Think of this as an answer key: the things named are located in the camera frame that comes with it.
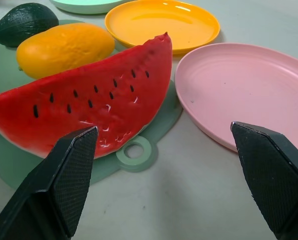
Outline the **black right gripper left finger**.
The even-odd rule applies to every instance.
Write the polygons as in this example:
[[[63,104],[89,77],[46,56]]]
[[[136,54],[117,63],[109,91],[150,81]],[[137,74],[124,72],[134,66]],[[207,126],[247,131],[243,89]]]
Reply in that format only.
[[[60,138],[0,213],[0,240],[71,240],[89,191],[98,129]]]

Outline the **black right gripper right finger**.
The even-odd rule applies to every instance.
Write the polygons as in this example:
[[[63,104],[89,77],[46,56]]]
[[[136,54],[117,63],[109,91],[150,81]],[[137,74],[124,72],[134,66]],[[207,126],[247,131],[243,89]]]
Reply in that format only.
[[[298,240],[298,149],[281,133],[233,121],[245,181],[277,240]]]

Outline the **pink plate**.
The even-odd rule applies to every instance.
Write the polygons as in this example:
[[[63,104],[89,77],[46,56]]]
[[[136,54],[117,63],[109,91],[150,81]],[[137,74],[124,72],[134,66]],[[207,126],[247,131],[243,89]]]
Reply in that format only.
[[[298,59],[250,44],[197,48],[178,63],[180,103],[210,138],[235,151],[232,122],[284,134],[298,148]]]

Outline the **light green plate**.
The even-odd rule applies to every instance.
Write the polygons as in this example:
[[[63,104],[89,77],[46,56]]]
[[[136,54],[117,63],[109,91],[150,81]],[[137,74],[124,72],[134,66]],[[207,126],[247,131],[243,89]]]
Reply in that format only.
[[[65,12],[83,15],[105,14],[131,0],[49,0]]]

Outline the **orange plate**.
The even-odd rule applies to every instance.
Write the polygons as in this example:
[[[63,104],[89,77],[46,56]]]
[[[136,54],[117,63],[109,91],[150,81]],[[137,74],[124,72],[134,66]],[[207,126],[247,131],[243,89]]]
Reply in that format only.
[[[214,41],[221,30],[207,10],[176,0],[134,0],[111,9],[105,16],[108,32],[123,46],[142,45],[168,33],[174,55],[186,54]]]

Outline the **red watermelon slice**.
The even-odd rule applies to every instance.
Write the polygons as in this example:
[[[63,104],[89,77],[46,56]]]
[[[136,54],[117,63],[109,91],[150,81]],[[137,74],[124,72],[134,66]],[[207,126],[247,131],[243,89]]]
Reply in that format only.
[[[45,158],[63,136],[97,127],[96,158],[118,151],[159,112],[172,73],[167,33],[104,60],[0,93],[0,134]]]

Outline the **green cutting board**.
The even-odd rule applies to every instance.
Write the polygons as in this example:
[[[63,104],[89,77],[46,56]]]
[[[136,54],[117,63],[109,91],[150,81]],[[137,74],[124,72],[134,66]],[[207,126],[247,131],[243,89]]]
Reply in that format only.
[[[18,69],[15,48],[0,44],[0,93],[29,82],[31,78]],[[174,126],[181,113],[175,84],[171,81],[152,122],[118,152],[93,161],[90,183],[97,183],[119,170],[136,173],[150,168],[158,157],[158,141]],[[0,178],[11,188],[17,189],[41,161],[40,157],[23,151],[0,135]]]

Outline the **orange mango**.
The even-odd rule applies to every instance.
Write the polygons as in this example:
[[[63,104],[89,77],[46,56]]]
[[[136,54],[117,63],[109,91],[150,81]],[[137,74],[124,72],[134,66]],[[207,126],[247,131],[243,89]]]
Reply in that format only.
[[[76,22],[29,37],[17,47],[16,61],[27,76],[41,79],[101,61],[114,49],[115,40],[105,29]]]

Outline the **dark green avocado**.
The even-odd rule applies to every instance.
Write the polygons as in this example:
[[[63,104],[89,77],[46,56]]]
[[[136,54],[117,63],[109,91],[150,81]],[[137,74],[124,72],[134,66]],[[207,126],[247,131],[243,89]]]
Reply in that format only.
[[[47,6],[23,3],[0,19],[0,44],[16,48],[26,39],[58,25],[59,19]]]

